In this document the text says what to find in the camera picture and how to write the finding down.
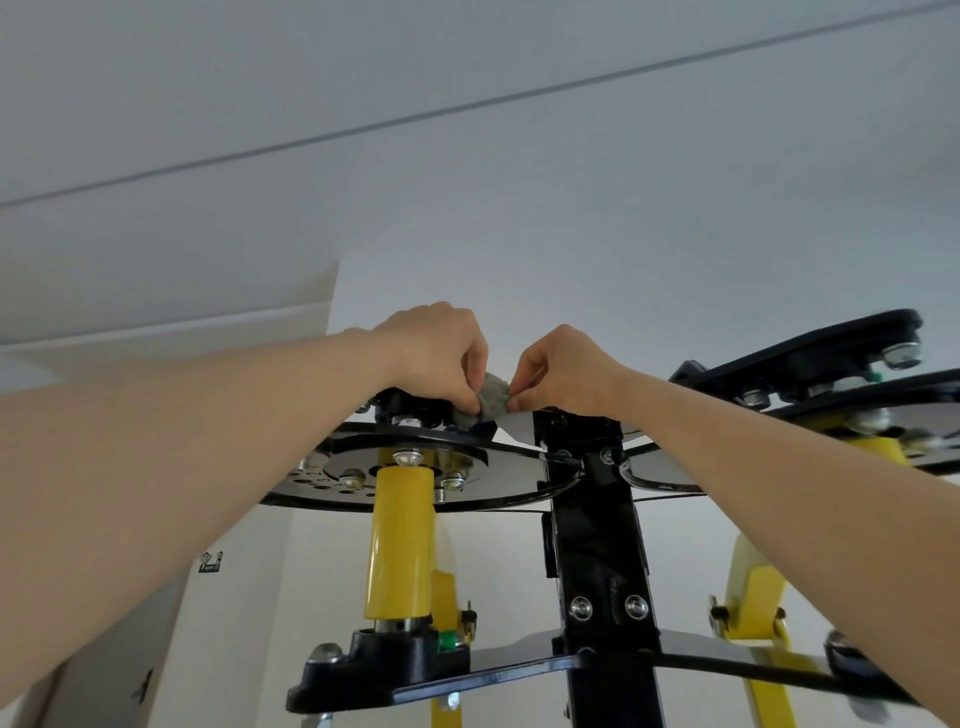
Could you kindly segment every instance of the forearm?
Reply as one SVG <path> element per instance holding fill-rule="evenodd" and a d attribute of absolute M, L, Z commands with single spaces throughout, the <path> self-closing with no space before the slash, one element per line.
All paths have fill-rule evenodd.
<path fill-rule="evenodd" d="M 960 489 L 638 373 L 611 416 L 639 425 L 810 601 L 960 725 Z"/>
<path fill-rule="evenodd" d="M 0 398 L 0 706 L 390 386 L 389 355 L 352 331 Z"/>

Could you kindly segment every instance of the black vertical beam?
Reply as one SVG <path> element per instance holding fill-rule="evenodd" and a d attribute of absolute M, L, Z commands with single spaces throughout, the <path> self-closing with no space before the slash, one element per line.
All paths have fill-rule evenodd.
<path fill-rule="evenodd" d="M 622 453 L 620 425 L 550 415 L 540 416 L 538 433 L 551 451 L 565 449 L 585 468 L 580 483 L 553 499 L 551 519 L 566 649 L 594 653 L 590 668 L 567 674 L 570 719 L 574 728 L 662 728 L 654 669 L 636 660 L 640 650 L 660 652 L 660 633 L 633 492 L 615 464 Z M 643 619 L 628 613 L 631 596 L 649 606 Z M 571 615 L 577 597 L 589 601 L 589 619 Z"/>

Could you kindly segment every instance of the bolt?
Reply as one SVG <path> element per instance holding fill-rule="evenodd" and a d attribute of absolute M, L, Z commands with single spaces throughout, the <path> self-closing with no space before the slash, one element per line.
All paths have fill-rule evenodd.
<path fill-rule="evenodd" d="M 451 473 L 441 479 L 440 485 L 445 491 L 462 491 L 467 485 L 467 479 L 462 473 Z"/>
<path fill-rule="evenodd" d="M 345 488 L 358 491 L 364 487 L 364 484 L 367 482 L 367 476 L 363 471 L 356 468 L 351 468 L 350 470 L 344 471 L 343 474 L 341 474 L 339 477 L 339 482 Z"/>
<path fill-rule="evenodd" d="M 394 417 L 394 425 L 401 427 L 423 427 L 423 422 L 416 417 L 404 417 L 401 415 Z"/>
<path fill-rule="evenodd" d="M 900 445 L 907 455 L 929 455 L 943 449 L 947 443 L 928 429 L 911 427 L 900 436 Z"/>
<path fill-rule="evenodd" d="M 890 428 L 893 423 L 893 417 L 890 410 L 886 407 L 877 409 L 861 409 L 859 412 L 851 414 L 846 421 L 846 425 L 854 432 L 861 435 L 877 435 Z"/>
<path fill-rule="evenodd" d="M 307 662 L 313 663 L 314 665 L 333 665 L 333 663 L 340 662 L 343 658 L 344 651 L 340 649 L 340 645 L 336 643 L 323 643 L 313 648 L 313 652 L 310 653 Z"/>
<path fill-rule="evenodd" d="M 394 462 L 401 468 L 415 468 L 423 462 L 423 453 L 417 449 L 399 449 L 394 453 Z"/>
<path fill-rule="evenodd" d="M 883 363 L 891 369 L 915 367 L 920 364 L 920 342 L 904 341 L 894 344 L 880 352 L 880 356 L 883 357 Z"/>
<path fill-rule="evenodd" d="M 455 711 L 460 709 L 460 694 L 452 692 L 450 695 L 441 695 L 437 698 L 437 707 L 442 711 Z"/>
<path fill-rule="evenodd" d="M 646 619 L 647 615 L 650 614 L 650 605 L 647 604 L 647 600 L 640 595 L 628 596 L 627 601 L 623 604 L 623 608 L 627 610 L 627 614 L 631 619 Z"/>
<path fill-rule="evenodd" d="M 570 602 L 570 616 L 578 621 L 587 621 L 593 616 L 593 605 L 585 596 L 574 596 Z"/>
<path fill-rule="evenodd" d="M 820 395 L 826 395 L 833 391 L 833 382 L 824 381 L 820 384 L 814 384 L 812 387 L 806 390 L 806 393 L 811 397 L 820 397 Z"/>
<path fill-rule="evenodd" d="M 757 411 L 770 406 L 770 395 L 762 389 L 751 389 L 743 393 L 743 403 Z"/>

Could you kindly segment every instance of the sticker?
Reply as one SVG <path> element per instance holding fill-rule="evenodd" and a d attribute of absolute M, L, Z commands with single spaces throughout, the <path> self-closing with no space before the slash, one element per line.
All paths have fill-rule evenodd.
<path fill-rule="evenodd" d="M 211 563 L 210 559 L 212 558 L 209 551 L 204 552 L 204 555 L 200 557 L 200 573 L 216 573 L 220 570 L 220 562 L 224 560 L 224 552 L 217 551 L 217 560 Z"/>

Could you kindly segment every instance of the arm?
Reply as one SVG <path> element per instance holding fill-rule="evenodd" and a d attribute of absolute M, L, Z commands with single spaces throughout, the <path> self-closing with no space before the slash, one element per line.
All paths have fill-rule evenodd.
<path fill-rule="evenodd" d="M 570 327 L 524 353 L 511 393 L 514 411 L 554 405 L 641 427 L 814 606 L 960 725 L 960 488 L 631 371 Z"/>
<path fill-rule="evenodd" d="M 379 390 L 478 411 L 486 359 L 473 315 L 438 303 L 373 331 L 0 398 L 0 706 L 182 569 Z"/>

